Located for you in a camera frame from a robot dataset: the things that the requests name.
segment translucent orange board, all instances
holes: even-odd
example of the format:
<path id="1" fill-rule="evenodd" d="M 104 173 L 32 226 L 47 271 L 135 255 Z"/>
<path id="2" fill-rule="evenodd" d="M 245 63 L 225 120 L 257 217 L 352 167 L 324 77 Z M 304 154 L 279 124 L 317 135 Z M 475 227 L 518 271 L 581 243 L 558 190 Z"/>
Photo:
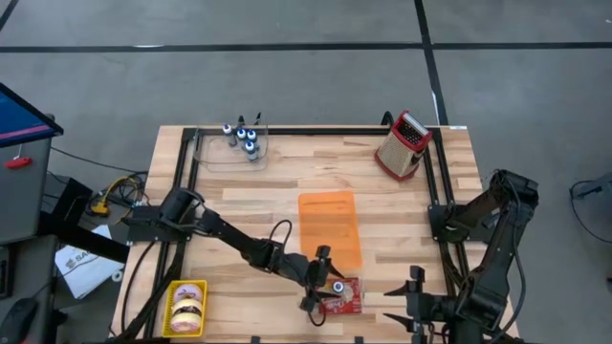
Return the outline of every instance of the translucent orange board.
<path id="1" fill-rule="evenodd" d="M 301 194 L 299 238 L 302 253 L 315 258 L 317 247 L 332 248 L 332 263 L 342 273 L 361 268 L 355 196 L 350 191 Z"/>

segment red package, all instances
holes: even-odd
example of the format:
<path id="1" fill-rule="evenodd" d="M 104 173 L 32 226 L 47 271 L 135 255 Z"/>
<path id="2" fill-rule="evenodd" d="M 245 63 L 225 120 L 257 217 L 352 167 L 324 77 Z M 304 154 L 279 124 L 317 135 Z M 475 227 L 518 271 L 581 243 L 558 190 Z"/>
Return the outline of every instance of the red package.
<path id="1" fill-rule="evenodd" d="M 344 290 L 335 292 L 332 288 L 334 283 L 341 282 L 344 285 Z M 323 312 L 323 308 L 327 314 L 356 314 L 361 313 L 361 288 L 359 278 L 345 279 L 329 279 L 325 286 L 319 288 L 320 291 L 336 293 L 338 298 L 323 299 L 323 303 L 318 306 L 318 311 Z"/>

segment computer screen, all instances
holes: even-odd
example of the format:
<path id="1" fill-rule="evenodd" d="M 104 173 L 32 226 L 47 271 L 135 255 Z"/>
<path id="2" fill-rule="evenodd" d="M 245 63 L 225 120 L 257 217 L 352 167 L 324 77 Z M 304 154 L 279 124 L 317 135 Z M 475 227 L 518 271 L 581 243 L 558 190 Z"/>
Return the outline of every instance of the computer screen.
<path id="1" fill-rule="evenodd" d="M 0 83 L 0 147 L 63 134 L 63 129 Z"/>

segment red box grater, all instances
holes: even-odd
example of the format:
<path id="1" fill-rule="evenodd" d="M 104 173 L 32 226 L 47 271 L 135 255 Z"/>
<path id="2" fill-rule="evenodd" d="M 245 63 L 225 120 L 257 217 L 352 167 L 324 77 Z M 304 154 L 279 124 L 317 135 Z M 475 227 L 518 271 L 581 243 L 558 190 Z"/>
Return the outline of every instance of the red box grater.
<path id="1" fill-rule="evenodd" d="M 419 168 L 419 160 L 425 152 L 431 134 L 404 110 L 374 153 L 374 159 L 382 170 L 394 179 L 403 181 L 412 178 Z"/>

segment yellow container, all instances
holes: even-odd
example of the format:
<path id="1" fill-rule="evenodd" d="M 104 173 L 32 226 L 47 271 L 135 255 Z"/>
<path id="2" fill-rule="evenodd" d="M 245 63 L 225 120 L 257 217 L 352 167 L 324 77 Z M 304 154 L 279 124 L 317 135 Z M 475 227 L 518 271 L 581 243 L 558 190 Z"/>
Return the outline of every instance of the yellow container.
<path id="1" fill-rule="evenodd" d="M 174 306 L 174 291 L 183 284 L 194 284 L 202 290 L 202 322 L 200 323 L 200 330 L 194 333 L 175 333 L 170 328 L 170 319 L 172 319 L 172 306 Z M 164 312 L 164 328 L 162 330 L 162 337 L 164 338 L 193 338 L 200 337 L 204 332 L 204 316 L 207 307 L 207 281 L 206 280 L 181 280 L 172 281 L 168 286 L 168 297 L 165 301 L 165 312 Z"/>

